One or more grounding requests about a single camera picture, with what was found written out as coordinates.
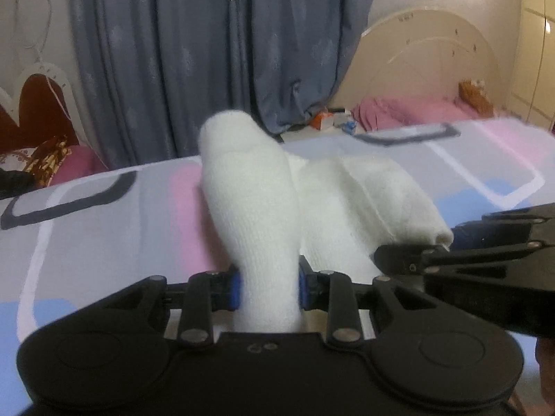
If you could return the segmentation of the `person's right hand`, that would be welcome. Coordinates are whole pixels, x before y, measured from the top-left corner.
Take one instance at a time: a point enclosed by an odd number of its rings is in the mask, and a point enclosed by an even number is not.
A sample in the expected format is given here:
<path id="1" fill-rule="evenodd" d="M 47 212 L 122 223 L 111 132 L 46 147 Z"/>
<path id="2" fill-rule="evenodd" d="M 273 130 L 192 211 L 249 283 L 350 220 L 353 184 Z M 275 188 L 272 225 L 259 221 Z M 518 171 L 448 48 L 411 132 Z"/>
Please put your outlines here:
<path id="1" fill-rule="evenodd" d="M 535 348 L 535 358 L 539 365 L 541 393 L 543 399 L 555 406 L 555 346 L 554 341 L 538 338 Z"/>

